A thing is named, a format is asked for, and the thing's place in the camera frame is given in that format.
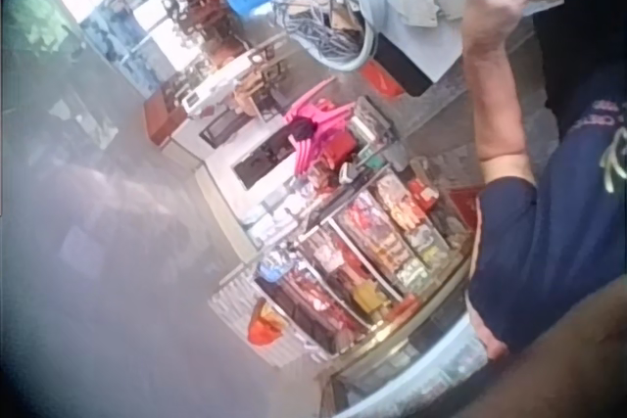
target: navy blue shirt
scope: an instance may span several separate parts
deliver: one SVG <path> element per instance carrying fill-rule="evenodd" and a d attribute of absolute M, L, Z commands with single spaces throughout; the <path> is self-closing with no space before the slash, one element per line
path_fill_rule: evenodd
<path fill-rule="evenodd" d="M 624 80 L 615 74 L 592 77 L 573 99 L 574 107 L 586 111 L 552 155 L 537 188 L 505 177 L 479 195 L 482 230 L 468 298 L 512 351 L 626 272 L 625 183 L 614 176 L 614 194 L 607 193 L 600 167 L 614 133 L 625 125 L 625 98 Z"/>

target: display case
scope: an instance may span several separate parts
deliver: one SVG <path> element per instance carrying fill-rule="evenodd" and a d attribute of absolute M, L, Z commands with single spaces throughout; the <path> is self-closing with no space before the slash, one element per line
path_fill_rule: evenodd
<path fill-rule="evenodd" d="M 276 193 L 275 206 L 295 194 Z M 286 211 L 288 222 L 267 224 L 274 245 L 265 239 L 258 284 L 331 355 L 386 338 L 386 327 L 411 317 L 407 309 L 413 314 L 433 302 L 467 256 L 467 247 L 455 248 L 440 233 L 389 165 L 365 168 L 315 209 L 299 201 Z M 414 353 L 408 347 L 405 358 Z"/>

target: tiled floor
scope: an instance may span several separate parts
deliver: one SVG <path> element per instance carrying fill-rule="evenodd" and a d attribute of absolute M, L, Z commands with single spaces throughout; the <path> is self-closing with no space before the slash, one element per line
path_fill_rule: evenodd
<path fill-rule="evenodd" d="M 277 372 L 207 307 L 235 256 L 139 95 L 90 50 L 2 59 L 3 373 L 46 416 L 269 416 Z"/>

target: storefront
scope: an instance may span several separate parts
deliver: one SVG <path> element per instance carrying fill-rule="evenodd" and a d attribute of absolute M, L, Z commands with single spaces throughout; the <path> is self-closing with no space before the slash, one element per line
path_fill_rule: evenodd
<path fill-rule="evenodd" d="M 321 96 L 307 102 L 319 106 Z M 227 159 L 227 144 L 221 166 L 209 159 L 197 171 L 201 186 L 216 190 L 206 192 L 210 205 L 221 199 L 215 210 L 222 204 L 234 249 L 249 254 L 221 281 L 210 307 L 271 365 L 302 356 L 317 362 L 327 378 L 324 416 L 371 412 L 409 377 L 423 384 L 423 401 L 463 381 L 486 362 L 463 298 L 476 190 L 437 188 L 436 168 L 409 161 L 366 97 L 357 97 L 341 137 L 295 176 L 298 147 L 274 166 L 265 162 L 269 148 L 280 148 L 271 144 L 281 129 L 273 125 L 287 120 L 245 133 L 231 143 L 250 138 L 241 144 L 244 155 Z M 345 149 L 336 141 L 352 142 Z M 245 162 L 254 171 L 238 168 Z M 278 316 L 280 335 L 256 346 L 251 317 L 261 299 Z"/>

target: shelf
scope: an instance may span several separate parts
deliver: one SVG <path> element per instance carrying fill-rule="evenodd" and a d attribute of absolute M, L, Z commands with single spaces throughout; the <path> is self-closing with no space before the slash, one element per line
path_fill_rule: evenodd
<path fill-rule="evenodd" d="M 349 312 L 349 314 L 355 320 L 357 320 L 358 323 L 360 323 L 366 329 L 370 330 L 370 328 L 372 327 L 372 324 L 369 324 L 369 323 L 366 323 L 365 321 L 363 321 L 363 319 L 357 313 L 355 313 L 353 311 L 353 309 L 342 298 L 340 298 L 337 294 L 335 294 L 335 291 L 333 291 L 333 289 L 331 289 L 331 287 L 326 283 L 326 281 L 324 280 L 322 275 L 309 262 L 309 260 L 305 256 L 305 254 L 302 254 L 302 255 L 303 255 L 303 260 L 304 260 L 303 263 L 304 263 L 305 267 L 312 274 L 312 276 L 315 278 L 315 280 L 320 284 L 320 286 L 322 286 L 324 288 L 324 290 L 327 293 L 329 293 L 331 298 L 333 298 L 337 303 L 339 303 L 342 307 L 344 307 L 344 310 Z"/>
<path fill-rule="evenodd" d="M 313 217 L 308 221 L 307 228 L 305 229 L 305 238 L 307 235 L 314 229 L 315 227 L 322 225 L 324 222 L 331 219 L 335 216 L 340 210 L 346 207 L 346 205 L 350 204 L 362 191 L 364 188 L 370 186 L 374 181 L 376 181 L 384 172 L 390 167 L 388 163 L 379 168 L 370 178 L 364 181 L 363 184 L 354 187 L 353 185 L 356 182 L 359 183 L 360 178 L 364 175 L 364 172 L 361 173 L 353 183 L 349 186 L 345 186 L 338 190 L 337 195 L 333 195 L 325 208 L 320 209 L 318 214 L 313 214 Z"/>
<path fill-rule="evenodd" d="M 363 255 L 362 251 L 353 243 L 351 238 L 344 232 L 335 219 L 330 218 L 328 220 L 329 226 L 337 233 L 337 235 L 342 239 L 351 251 L 355 254 L 355 256 L 362 262 L 363 266 L 370 272 L 370 274 L 378 281 L 378 283 L 383 286 L 383 288 L 387 291 L 387 293 L 397 302 L 403 300 L 403 297 L 399 294 L 399 292 L 394 288 L 387 279 L 385 279 L 381 274 L 372 266 L 370 261 Z"/>

